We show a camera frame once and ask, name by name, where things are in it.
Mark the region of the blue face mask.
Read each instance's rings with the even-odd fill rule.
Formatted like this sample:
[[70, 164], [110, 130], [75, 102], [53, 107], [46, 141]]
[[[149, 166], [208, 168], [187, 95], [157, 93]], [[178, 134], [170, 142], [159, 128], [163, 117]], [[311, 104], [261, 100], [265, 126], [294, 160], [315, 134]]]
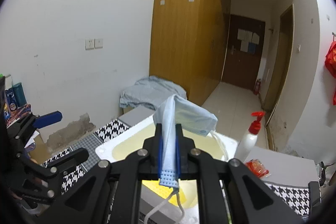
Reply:
[[181, 210], [181, 216], [175, 222], [180, 223], [185, 216], [185, 210], [179, 197], [178, 158], [180, 157], [180, 152], [175, 126], [180, 124], [183, 129], [201, 136], [211, 134], [218, 143], [226, 160], [228, 159], [228, 153], [224, 143], [216, 132], [217, 117], [208, 110], [179, 95], [174, 94], [169, 96], [153, 114], [153, 121], [155, 124], [160, 123], [162, 125], [162, 148], [159, 155], [161, 163], [158, 171], [159, 184], [173, 188], [173, 192], [145, 215], [144, 222], [148, 223], [152, 215], [168, 204], [169, 199], [176, 196], [178, 207]]

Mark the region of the yellow foam net sleeve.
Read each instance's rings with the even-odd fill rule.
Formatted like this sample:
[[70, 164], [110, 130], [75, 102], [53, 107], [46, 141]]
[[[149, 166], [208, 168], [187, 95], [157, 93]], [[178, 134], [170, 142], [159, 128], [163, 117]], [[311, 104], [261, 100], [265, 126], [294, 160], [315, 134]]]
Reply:
[[[143, 180], [142, 184], [163, 199], [167, 198], [173, 192], [173, 188], [160, 185], [159, 180]], [[179, 182], [179, 197], [180, 197], [180, 202], [182, 205], [185, 205], [187, 202], [185, 188], [186, 188], [186, 184], [180, 181]]]

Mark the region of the houndstooth table mat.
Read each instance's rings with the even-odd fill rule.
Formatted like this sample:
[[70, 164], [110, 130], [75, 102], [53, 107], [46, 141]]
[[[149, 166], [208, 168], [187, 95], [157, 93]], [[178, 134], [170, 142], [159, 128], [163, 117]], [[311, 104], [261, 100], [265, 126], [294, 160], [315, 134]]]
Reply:
[[102, 223], [117, 222], [125, 196], [145, 223], [242, 223], [240, 203], [250, 223], [296, 223], [317, 212], [321, 193], [313, 161], [259, 147], [238, 160], [234, 139], [181, 126], [175, 131], [177, 172], [168, 178], [176, 184], [162, 186], [161, 125], [148, 117], [108, 142], [94, 138], [50, 161], [52, 174], [67, 179], [55, 197], [68, 199], [94, 185], [97, 180], [84, 175], [98, 171], [106, 190]]

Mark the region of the red snack packet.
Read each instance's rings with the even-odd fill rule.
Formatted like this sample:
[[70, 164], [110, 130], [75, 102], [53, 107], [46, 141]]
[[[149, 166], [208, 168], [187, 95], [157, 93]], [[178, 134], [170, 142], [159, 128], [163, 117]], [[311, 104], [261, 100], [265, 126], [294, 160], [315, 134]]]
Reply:
[[245, 163], [245, 166], [258, 178], [270, 175], [269, 170], [258, 159], [253, 159]]

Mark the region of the white styrofoam box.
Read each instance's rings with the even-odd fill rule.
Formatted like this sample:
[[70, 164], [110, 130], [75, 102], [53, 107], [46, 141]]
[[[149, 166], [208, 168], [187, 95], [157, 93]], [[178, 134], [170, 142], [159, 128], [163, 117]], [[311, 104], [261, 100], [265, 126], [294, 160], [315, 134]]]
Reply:
[[143, 198], [172, 223], [228, 223], [223, 193], [237, 143], [214, 131], [194, 134], [152, 115], [96, 148], [103, 182], [117, 185], [109, 223], [136, 223]]

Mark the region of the white lotion pump bottle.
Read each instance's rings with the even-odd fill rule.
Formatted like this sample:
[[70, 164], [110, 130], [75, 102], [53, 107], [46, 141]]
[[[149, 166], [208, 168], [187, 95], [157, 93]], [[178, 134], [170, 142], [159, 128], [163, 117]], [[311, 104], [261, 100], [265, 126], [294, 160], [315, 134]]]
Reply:
[[264, 117], [264, 111], [257, 111], [251, 114], [255, 120], [250, 124], [247, 131], [244, 133], [235, 151], [234, 158], [244, 162], [252, 148], [255, 146], [259, 131], [261, 130], [261, 120]]

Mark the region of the light blue crumpled cloth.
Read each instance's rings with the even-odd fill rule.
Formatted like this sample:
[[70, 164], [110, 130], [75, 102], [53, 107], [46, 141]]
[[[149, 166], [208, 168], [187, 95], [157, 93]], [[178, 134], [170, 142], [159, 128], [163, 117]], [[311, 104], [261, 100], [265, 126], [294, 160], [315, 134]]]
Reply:
[[187, 99], [187, 92], [180, 85], [157, 76], [144, 77], [121, 92], [120, 108], [143, 106], [156, 110], [162, 102], [174, 94]]

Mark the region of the red fire extinguisher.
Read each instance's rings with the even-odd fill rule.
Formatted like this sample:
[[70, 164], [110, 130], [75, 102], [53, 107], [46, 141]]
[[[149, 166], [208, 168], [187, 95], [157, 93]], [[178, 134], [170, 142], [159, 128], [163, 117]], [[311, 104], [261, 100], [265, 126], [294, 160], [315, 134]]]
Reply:
[[260, 93], [260, 88], [261, 88], [261, 80], [260, 79], [257, 79], [256, 83], [255, 83], [255, 86], [254, 86], [254, 89], [253, 89], [253, 93], [254, 95], [259, 95]]

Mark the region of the side wooden door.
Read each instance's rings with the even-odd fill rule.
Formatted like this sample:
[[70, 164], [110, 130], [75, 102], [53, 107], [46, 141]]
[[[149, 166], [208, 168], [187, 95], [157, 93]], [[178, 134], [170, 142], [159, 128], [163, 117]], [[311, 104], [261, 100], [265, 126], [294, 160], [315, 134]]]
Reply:
[[285, 85], [293, 50], [294, 7], [289, 6], [280, 16], [278, 45], [272, 77], [263, 103], [264, 110], [275, 110]]

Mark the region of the dark brown entrance door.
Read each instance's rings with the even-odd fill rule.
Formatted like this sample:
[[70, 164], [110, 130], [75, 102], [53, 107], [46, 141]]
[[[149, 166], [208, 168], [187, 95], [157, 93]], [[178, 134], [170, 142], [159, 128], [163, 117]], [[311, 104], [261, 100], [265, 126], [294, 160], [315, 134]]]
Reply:
[[265, 22], [230, 15], [227, 52], [222, 81], [253, 90], [264, 46]]

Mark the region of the red hanging bag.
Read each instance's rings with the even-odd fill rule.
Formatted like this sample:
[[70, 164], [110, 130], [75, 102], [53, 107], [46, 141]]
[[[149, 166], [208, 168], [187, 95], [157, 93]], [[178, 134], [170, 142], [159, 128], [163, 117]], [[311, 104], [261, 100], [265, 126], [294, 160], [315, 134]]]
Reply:
[[325, 56], [325, 67], [336, 78], [336, 41], [333, 41]]

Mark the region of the wooden wardrobe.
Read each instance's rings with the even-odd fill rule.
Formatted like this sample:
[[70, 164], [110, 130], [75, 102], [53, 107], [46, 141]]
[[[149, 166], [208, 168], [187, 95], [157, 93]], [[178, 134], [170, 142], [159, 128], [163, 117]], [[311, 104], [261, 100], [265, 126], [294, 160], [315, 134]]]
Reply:
[[154, 0], [149, 74], [203, 105], [222, 79], [231, 0]]

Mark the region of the white wall socket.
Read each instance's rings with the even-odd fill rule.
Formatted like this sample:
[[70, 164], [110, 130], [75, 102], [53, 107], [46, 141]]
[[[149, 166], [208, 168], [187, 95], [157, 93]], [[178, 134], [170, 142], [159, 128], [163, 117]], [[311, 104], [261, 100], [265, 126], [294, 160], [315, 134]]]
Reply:
[[95, 49], [95, 39], [86, 39], [85, 40], [85, 49], [86, 50]]

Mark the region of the white wall switch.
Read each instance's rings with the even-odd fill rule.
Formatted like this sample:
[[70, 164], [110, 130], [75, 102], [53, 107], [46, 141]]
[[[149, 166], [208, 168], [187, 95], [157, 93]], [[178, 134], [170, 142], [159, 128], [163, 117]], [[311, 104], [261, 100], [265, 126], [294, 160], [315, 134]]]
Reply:
[[103, 46], [104, 46], [104, 40], [103, 39], [95, 39], [94, 40], [94, 48], [95, 49], [103, 48]]

